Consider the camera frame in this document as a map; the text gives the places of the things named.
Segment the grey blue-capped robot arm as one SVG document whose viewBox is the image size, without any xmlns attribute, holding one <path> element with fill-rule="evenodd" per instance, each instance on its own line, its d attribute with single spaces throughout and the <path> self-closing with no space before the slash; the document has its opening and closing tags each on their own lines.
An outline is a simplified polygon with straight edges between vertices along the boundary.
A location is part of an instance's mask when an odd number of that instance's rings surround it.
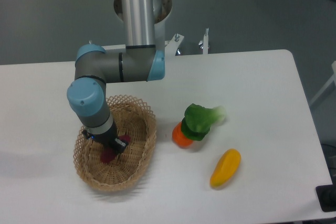
<svg viewBox="0 0 336 224">
<path fill-rule="evenodd" d="M 117 134 L 106 85 L 163 79 L 164 51 L 156 45 L 154 31 L 161 5 L 161 0 L 121 0 L 125 51 L 86 44 L 77 53 L 75 79 L 67 89 L 69 105 L 85 127 L 84 136 L 114 154 L 123 153 L 129 140 Z"/>
</svg>

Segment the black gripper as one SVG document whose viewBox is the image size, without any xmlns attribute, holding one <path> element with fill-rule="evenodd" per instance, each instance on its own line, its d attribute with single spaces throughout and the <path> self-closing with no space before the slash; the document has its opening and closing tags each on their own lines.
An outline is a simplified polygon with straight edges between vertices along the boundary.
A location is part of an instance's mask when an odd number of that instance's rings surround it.
<svg viewBox="0 0 336 224">
<path fill-rule="evenodd" d="M 88 140 L 102 144 L 106 148 L 112 148 L 117 154 L 121 154 L 125 151 L 129 145 L 128 141 L 118 138 L 117 126 L 113 122 L 109 129 L 101 134 L 91 134 L 87 130 L 82 130 L 81 134 Z"/>
</svg>

